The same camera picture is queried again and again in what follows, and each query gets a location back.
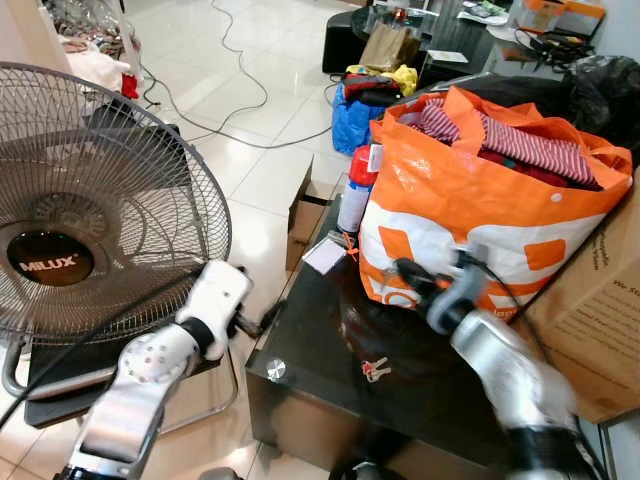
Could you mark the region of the orange lidded box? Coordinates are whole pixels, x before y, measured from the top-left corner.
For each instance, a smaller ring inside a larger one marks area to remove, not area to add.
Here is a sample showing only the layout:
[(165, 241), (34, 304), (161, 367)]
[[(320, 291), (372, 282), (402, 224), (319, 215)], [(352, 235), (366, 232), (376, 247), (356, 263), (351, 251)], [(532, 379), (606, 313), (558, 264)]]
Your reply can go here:
[(522, 31), (591, 37), (607, 9), (598, 0), (513, 0), (509, 14)]

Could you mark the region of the low black glass table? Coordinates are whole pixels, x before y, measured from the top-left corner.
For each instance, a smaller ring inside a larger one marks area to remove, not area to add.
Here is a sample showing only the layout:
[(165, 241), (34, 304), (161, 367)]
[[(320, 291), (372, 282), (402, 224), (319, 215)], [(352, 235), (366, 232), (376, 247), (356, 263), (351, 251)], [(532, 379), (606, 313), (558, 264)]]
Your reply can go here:
[[(506, 26), (485, 24), (458, 18), (463, 0), (365, 0), (370, 6), (367, 32), (376, 24), (394, 24), (397, 8), (408, 14), (407, 26), (419, 29), (421, 44), (415, 59), (406, 64), (419, 73), (419, 87), (436, 82), (453, 81), (460, 77), (485, 72), (500, 76), (525, 76), (526, 65), (531, 72), (547, 70), (545, 77), (559, 79), (575, 61), (589, 58), (595, 50), (588, 37), (562, 33), (530, 33)], [(467, 64), (426, 64), (428, 50), (462, 52)]]

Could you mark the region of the grey green sneaker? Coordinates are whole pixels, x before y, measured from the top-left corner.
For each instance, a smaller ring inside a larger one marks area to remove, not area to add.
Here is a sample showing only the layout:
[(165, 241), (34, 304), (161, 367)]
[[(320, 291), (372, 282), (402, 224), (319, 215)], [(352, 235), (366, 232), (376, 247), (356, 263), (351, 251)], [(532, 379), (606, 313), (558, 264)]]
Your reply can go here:
[(509, 13), (503, 6), (489, 3), (488, 0), (463, 0), (458, 18), (472, 20), (485, 26), (506, 26)]

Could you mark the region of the white paper sheet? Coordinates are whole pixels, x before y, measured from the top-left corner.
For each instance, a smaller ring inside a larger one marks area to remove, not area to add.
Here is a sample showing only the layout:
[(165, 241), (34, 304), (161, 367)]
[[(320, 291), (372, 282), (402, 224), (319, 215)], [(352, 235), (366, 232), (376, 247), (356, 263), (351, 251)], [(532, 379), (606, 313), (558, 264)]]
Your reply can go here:
[(467, 64), (468, 59), (462, 54), (462, 52), (428, 50), (428, 60), (426, 60), (426, 64), (438, 63), (458, 67), (458, 65)]

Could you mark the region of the white spray can red cap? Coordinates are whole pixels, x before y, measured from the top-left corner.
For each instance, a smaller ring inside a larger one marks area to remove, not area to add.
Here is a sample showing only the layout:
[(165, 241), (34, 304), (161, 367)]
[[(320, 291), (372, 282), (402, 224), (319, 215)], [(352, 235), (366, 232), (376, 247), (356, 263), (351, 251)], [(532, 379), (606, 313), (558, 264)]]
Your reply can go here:
[(357, 233), (372, 187), (381, 170), (383, 146), (380, 143), (357, 147), (349, 163), (348, 183), (340, 197), (337, 227), (344, 233)]

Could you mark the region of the brown cardboard box with print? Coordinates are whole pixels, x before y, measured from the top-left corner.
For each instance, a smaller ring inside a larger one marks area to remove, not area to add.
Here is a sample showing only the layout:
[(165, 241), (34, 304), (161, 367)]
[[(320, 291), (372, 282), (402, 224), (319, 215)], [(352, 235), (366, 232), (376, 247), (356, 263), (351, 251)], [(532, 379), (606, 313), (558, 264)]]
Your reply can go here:
[(527, 308), (590, 422), (640, 403), (639, 218), (637, 193), (627, 193)]

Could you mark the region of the black plastic rubbish bag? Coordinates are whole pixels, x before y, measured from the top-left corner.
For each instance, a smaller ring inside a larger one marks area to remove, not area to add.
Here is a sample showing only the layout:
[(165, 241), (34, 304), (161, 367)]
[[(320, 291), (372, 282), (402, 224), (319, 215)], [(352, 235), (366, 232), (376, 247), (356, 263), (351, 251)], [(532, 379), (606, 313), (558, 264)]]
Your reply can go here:
[(640, 65), (626, 56), (577, 60), (561, 79), (489, 73), (456, 86), (504, 108), (531, 102), (541, 115), (566, 119), (614, 146), (640, 145)]

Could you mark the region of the clear bag of clothes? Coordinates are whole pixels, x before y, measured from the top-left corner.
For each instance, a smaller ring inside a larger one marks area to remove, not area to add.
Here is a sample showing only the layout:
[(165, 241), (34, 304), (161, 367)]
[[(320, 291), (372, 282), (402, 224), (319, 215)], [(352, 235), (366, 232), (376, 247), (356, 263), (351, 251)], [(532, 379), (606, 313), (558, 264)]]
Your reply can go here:
[(124, 0), (40, 0), (74, 76), (137, 100), (141, 42)]

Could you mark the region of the beige board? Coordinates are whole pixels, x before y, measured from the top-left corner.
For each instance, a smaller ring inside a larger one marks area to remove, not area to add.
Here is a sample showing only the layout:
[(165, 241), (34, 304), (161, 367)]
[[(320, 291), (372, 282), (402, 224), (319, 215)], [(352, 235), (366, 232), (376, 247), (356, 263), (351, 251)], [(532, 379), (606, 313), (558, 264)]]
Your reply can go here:
[(49, 14), (37, 0), (0, 0), (0, 61), (72, 73)]

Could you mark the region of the brown paper bag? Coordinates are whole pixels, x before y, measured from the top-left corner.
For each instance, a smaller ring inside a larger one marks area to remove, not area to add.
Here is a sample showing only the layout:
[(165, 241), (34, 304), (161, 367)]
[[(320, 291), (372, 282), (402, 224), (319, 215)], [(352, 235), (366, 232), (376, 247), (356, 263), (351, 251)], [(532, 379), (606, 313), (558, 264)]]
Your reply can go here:
[(375, 70), (396, 70), (411, 64), (420, 50), (419, 29), (407, 24), (376, 24), (358, 64)]

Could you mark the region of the small keys with red tag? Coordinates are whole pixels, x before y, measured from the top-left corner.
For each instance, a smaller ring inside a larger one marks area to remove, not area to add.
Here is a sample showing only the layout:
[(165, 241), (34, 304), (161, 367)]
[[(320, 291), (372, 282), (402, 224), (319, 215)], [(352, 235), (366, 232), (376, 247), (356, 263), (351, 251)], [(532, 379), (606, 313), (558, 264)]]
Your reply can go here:
[(393, 372), (393, 367), (389, 365), (388, 357), (381, 357), (376, 361), (362, 361), (360, 371), (367, 383), (372, 384), (378, 383), (383, 376)]

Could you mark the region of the yellow cloth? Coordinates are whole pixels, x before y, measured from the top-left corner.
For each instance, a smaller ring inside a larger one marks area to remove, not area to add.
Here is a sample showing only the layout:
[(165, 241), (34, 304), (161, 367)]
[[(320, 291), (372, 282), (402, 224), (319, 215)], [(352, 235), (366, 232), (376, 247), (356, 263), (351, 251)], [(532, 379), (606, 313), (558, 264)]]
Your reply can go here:
[(419, 73), (416, 69), (399, 65), (394, 70), (379, 70), (365, 65), (349, 65), (342, 78), (343, 95), (346, 99), (355, 99), (358, 92), (366, 90), (385, 90), (410, 95), (415, 91)]

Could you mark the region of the black box speaker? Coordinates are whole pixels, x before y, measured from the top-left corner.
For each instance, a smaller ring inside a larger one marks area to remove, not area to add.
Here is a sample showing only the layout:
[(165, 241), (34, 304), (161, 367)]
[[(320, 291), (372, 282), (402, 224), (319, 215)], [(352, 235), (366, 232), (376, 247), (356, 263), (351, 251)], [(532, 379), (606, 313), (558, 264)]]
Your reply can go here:
[(342, 73), (358, 64), (369, 40), (370, 6), (332, 15), (326, 20), (321, 72)]

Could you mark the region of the small open cardboard box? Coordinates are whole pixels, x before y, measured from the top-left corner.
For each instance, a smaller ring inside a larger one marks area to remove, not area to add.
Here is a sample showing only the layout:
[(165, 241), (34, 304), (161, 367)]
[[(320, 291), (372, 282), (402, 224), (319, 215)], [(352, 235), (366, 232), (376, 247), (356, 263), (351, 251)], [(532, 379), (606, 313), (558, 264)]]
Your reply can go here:
[(300, 265), (303, 253), (314, 242), (317, 229), (329, 214), (330, 202), (337, 195), (337, 187), (344, 175), (315, 173), (315, 155), (308, 156), (307, 168), (302, 175), (300, 188), (288, 210), (288, 233), (285, 237), (284, 269), (292, 274)]

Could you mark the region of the blue plastic bag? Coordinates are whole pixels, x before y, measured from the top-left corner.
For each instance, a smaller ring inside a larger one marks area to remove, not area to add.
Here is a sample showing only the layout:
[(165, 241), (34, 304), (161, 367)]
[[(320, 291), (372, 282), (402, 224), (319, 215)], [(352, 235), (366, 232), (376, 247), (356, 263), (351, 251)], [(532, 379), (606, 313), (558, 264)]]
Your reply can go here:
[(380, 118), (387, 106), (346, 100), (342, 88), (334, 93), (332, 105), (332, 145), (340, 154), (351, 156), (357, 148), (372, 142), (371, 123)]

